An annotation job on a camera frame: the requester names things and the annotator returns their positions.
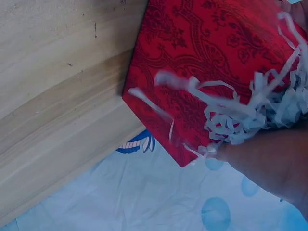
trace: light blue fabric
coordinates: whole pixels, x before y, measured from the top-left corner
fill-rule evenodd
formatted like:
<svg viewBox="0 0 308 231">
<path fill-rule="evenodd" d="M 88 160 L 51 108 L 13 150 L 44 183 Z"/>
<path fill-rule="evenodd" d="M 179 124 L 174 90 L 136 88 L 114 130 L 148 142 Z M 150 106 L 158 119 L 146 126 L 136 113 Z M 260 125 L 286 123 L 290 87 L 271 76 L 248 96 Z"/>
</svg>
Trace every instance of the light blue fabric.
<svg viewBox="0 0 308 231">
<path fill-rule="evenodd" d="M 150 138 L 133 142 L 146 147 Z M 114 152 L 0 231 L 308 230 L 293 206 L 229 164 L 199 159 L 180 168 L 152 146 Z"/>
<path fill-rule="evenodd" d="M 300 2 L 301 0 L 288 0 L 289 3 L 291 4 L 294 4 L 294 3 L 297 3 L 297 2 Z"/>
</svg>

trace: red paper wrapping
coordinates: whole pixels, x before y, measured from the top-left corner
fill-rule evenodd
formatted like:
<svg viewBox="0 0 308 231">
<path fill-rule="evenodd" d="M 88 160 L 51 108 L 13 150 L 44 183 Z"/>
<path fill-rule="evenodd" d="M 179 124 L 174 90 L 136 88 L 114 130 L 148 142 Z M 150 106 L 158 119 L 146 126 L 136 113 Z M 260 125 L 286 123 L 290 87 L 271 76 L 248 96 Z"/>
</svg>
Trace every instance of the red paper wrapping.
<svg viewBox="0 0 308 231">
<path fill-rule="evenodd" d="M 280 71 L 294 51 L 278 34 L 280 25 L 296 44 L 285 22 L 278 20 L 279 11 L 274 0 L 149 0 L 123 100 L 181 167 L 197 157 L 183 143 L 198 149 L 214 142 L 204 129 L 206 104 L 183 90 L 154 86 L 155 75 L 167 70 L 200 82 L 222 80 L 248 103 L 254 72 Z M 134 87 L 172 115 L 171 142 L 170 121 L 130 95 L 128 90 Z M 222 86 L 206 91 L 232 98 L 232 90 Z"/>
</svg>

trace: white shredded paper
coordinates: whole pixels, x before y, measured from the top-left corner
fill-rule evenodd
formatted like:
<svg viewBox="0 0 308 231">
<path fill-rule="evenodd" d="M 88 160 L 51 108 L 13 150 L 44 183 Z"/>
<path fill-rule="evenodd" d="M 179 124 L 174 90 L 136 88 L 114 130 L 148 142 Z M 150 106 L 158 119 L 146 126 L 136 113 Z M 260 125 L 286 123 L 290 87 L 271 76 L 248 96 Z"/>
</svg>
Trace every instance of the white shredded paper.
<svg viewBox="0 0 308 231">
<path fill-rule="evenodd" d="M 250 83 L 252 97 L 247 105 L 240 103 L 240 98 L 234 87 L 223 81 L 200 83 L 195 77 L 184 79 L 167 71 L 159 71 L 156 74 L 155 85 L 167 85 L 177 90 L 186 90 L 207 104 L 204 112 L 206 117 L 204 129 L 209 131 L 209 138 L 216 140 L 217 143 L 212 143 L 208 147 L 199 146 L 198 150 L 183 143 L 182 145 L 188 151 L 195 153 L 198 157 L 205 157 L 216 153 L 222 142 L 236 145 L 253 137 L 261 129 L 289 128 L 299 120 L 301 115 L 308 113 L 308 46 L 304 38 L 296 31 L 288 13 L 280 12 L 278 18 L 286 20 L 289 31 L 294 35 L 299 45 L 295 47 L 278 27 L 278 33 L 294 49 L 294 52 L 280 73 L 274 69 L 265 74 L 255 72 L 255 79 Z M 290 72 L 291 66 L 297 58 L 299 59 L 297 70 Z M 288 73 L 290 73 L 290 86 L 282 93 L 273 92 L 278 85 L 284 85 L 283 79 Z M 274 80 L 271 82 L 268 81 L 270 74 L 274 76 Z M 233 90 L 233 99 L 213 96 L 200 91 L 201 88 L 209 86 L 225 86 Z M 172 116 L 148 99 L 139 88 L 129 89 L 128 92 L 143 100 L 161 117 L 172 120 L 169 133 L 169 141 L 171 142 L 174 127 Z"/>
</svg>

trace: gift box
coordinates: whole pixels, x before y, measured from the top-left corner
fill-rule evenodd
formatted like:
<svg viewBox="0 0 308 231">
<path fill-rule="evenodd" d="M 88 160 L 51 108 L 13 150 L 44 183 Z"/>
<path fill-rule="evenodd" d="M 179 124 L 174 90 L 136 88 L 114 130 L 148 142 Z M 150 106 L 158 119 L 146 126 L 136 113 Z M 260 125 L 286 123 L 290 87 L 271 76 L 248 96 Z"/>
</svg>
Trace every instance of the gift box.
<svg viewBox="0 0 308 231">
<path fill-rule="evenodd" d="M 183 89 L 156 86 L 155 76 L 163 70 L 201 83 L 221 80 L 224 86 L 201 91 L 228 99 L 236 92 L 248 104 L 255 72 L 280 71 L 294 52 L 290 43 L 298 45 L 279 11 L 271 0 L 149 0 L 122 98 L 181 167 L 217 139 L 205 129 L 207 104 Z M 143 95 L 131 94 L 134 88 Z"/>
</svg>

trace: wooden board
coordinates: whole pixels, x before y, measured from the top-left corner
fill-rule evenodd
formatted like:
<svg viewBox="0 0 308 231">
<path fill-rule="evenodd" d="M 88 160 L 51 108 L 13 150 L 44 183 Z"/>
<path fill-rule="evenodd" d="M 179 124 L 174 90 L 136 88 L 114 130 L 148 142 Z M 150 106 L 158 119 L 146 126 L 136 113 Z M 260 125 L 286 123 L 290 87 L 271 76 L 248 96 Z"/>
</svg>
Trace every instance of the wooden board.
<svg viewBox="0 0 308 231">
<path fill-rule="evenodd" d="M 146 3 L 0 2 L 0 227 L 144 129 L 120 92 Z"/>
</svg>

